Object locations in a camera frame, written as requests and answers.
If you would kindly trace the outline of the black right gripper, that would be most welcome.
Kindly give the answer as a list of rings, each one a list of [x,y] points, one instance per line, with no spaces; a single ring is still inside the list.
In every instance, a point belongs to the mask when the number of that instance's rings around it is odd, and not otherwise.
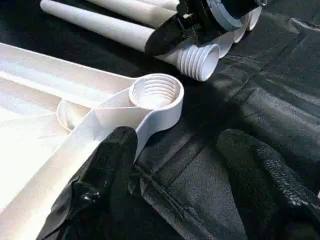
[[[148,38],[144,52],[150,56],[169,53],[182,42],[197,35],[220,35],[206,0],[180,0],[176,6],[177,18],[170,18]]]

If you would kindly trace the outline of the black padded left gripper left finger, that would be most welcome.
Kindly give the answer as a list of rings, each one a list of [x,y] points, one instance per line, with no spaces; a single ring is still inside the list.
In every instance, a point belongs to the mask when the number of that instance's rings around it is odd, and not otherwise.
[[[128,182],[138,137],[128,126],[113,130],[59,194],[39,240],[155,240],[157,221],[130,199]]]

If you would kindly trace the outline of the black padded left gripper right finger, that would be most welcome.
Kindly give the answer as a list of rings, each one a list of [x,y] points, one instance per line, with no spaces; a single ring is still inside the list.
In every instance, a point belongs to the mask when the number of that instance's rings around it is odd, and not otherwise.
[[[320,238],[320,200],[276,150],[237,129],[222,131],[216,147],[248,239]]]

